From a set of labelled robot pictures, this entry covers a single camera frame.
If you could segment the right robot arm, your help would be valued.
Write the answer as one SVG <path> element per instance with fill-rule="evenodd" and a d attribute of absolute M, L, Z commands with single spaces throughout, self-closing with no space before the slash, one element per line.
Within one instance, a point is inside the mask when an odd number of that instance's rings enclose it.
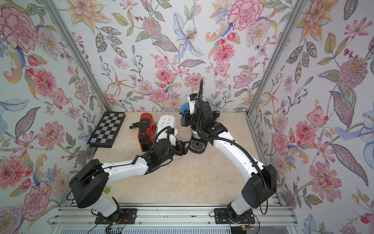
<path fill-rule="evenodd" d="M 212 111 L 209 102 L 203 100 L 203 84 L 199 81 L 198 93 L 188 96 L 188 103 L 180 112 L 181 125 L 191 129 L 189 149 L 201 154 L 208 144 L 216 147 L 237 167 L 246 184 L 238 198 L 227 205 L 226 220 L 236 224 L 248 219 L 253 209 L 267 205 L 277 191 L 277 172 L 272 165 L 264 165 L 255 159 L 217 121 L 219 111 Z"/>

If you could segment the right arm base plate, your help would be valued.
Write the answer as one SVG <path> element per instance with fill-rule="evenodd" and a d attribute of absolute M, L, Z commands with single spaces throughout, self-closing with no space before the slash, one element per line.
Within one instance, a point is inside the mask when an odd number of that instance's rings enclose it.
<path fill-rule="evenodd" d="M 228 208 L 215 208 L 213 210 L 213 217 L 216 224 L 255 224 L 255 217 L 252 209 L 243 214 L 236 214 Z"/>

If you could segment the red coffee machine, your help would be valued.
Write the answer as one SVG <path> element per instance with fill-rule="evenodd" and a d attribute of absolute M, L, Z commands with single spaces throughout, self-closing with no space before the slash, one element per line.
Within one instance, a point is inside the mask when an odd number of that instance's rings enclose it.
<path fill-rule="evenodd" d="M 148 151 L 154 145 L 157 124 L 152 114 L 143 113 L 140 116 L 138 141 L 142 152 Z"/>

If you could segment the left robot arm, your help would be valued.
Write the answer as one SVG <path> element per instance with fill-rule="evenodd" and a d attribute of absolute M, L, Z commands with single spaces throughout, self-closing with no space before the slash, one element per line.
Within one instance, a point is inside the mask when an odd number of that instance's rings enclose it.
<path fill-rule="evenodd" d="M 114 197 L 104 194 L 108 184 L 132 176 L 143 176 L 151 174 L 168 163 L 175 156 L 187 154 L 188 141 L 176 140 L 171 142 L 174 129 L 165 127 L 165 138 L 156 134 L 154 145 L 141 156 L 133 160 L 118 163 L 101 163 L 98 159 L 87 163 L 70 181 L 69 186 L 78 208 L 91 208 L 97 214 L 112 224 L 118 223 L 123 217 L 123 211 Z"/>

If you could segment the black coffee machine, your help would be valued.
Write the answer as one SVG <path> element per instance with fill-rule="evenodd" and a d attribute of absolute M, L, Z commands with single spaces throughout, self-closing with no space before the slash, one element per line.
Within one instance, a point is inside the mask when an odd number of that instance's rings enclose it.
<path fill-rule="evenodd" d="M 207 148 L 207 141 L 201 139 L 198 136 L 198 133 L 193 126 L 190 127 L 190 131 L 191 131 L 191 139 L 189 143 L 189 150 L 195 154 L 204 153 L 204 151 Z"/>

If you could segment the blue grey cleaning cloth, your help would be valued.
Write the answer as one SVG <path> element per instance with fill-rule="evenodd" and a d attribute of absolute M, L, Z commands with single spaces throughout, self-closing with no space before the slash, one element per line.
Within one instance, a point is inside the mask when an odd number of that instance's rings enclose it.
<path fill-rule="evenodd" d="M 188 102 L 184 103 L 181 106 L 180 115 L 180 123 L 182 126 L 187 127 L 189 126 L 190 121 L 190 105 Z"/>

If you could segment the white coffee machine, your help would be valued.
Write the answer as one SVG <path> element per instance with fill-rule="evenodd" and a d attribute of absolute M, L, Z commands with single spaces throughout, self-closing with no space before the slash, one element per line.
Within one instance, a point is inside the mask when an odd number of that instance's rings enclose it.
<path fill-rule="evenodd" d="M 156 142 L 160 141 L 161 139 L 168 139 L 167 137 L 167 130 L 169 128 L 177 129 L 176 118 L 172 115 L 163 115 L 160 117 L 158 125 L 157 125 L 157 139 Z"/>

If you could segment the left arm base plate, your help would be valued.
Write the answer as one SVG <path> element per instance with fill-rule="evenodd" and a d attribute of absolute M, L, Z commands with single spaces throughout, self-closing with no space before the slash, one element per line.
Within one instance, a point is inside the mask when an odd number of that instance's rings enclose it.
<path fill-rule="evenodd" d="M 135 224 L 137 215 L 137 209 L 124 209 L 121 211 L 114 212 L 109 217 L 104 217 L 101 213 L 98 213 L 95 224 L 103 225 L 127 225 Z"/>

